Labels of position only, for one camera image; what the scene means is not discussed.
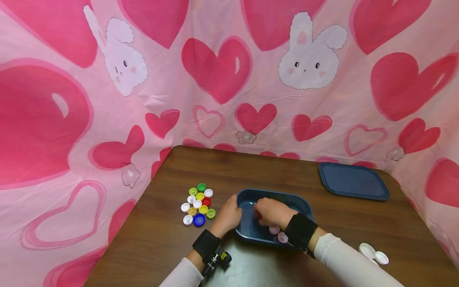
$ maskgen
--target brown table surface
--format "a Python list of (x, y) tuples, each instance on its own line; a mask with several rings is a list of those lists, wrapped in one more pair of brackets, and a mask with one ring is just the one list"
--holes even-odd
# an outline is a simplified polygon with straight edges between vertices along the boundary
[[(406, 287), (459, 286), (459, 272), (403, 195), (395, 180), (377, 170), (387, 202), (328, 192), (318, 163), (178, 146), (172, 149), (121, 230), (95, 267), (86, 287), (158, 286), (190, 251), (203, 228), (185, 226), (180, 205), (204, 182), (214, 190), (218, 212), (229, 196), (256, 188), (297, 194), (313, 208), (316, 222), (358, 249), (362, 242), (385, 252), (382, 266)], [(204, 228), (209, 228), (207, 220)], [(230, 267), (216, 270), (204, 286), (341, 286), (319, 262), (298, 252), (224, 239)]]

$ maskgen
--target child's hand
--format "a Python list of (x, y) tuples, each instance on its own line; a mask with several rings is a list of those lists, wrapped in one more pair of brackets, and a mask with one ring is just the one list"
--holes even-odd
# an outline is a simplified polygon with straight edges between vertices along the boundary
[(237, 196), (233, 194), (220, 210), (220, 214), (215, 218), (215, 222), (209, 231), (216, 237), (222, 239), (225, 234), (235, 229), (242, 218), (242, 209), (237, 207)]

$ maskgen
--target pink backdrop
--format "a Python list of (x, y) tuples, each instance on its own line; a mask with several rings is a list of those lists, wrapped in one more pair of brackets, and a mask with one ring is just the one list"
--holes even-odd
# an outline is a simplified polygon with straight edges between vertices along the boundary
[(388, 171), (459, 265), (457, 0), (0, 0), (0, 278), (81, 286), (170, 148)]

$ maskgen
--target wearable device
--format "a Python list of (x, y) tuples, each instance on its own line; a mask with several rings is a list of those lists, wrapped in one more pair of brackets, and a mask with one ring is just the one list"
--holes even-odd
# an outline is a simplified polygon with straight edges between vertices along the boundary
[(317, 227), (314, 221), (310, 220), (302, 213), (297, 213), (291, 218), (285, 229), (285, 234), (288, 236), (291, 245), (300, 248), (309, 256), (315, 258), (314, 254), (308, 250), (308, 243)]

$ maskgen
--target bunny illustration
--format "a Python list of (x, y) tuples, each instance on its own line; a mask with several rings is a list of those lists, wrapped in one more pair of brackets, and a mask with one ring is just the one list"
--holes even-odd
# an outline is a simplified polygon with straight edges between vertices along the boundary
[(295, 89), (317, 89), (335, 78), (340, 59), (334, 49), (347, 40), (347, 30), (338, 24), (327, 27), (313, 40), (313, 22), (308, 12), (293, 18), (290, 47), (279, 64), (280, 80)]
[(131, 26), (121, 19), (112, 18), (108, 21), (105, 38), (91, 8), (85, 5), (83, 11), (105, 56), (105, 65), (113, 83), (123, 96), (129, 96), (134, 87), (145, 82), (148, 76), (148, 68), (142, 54), (127, 44), (134, 41)]

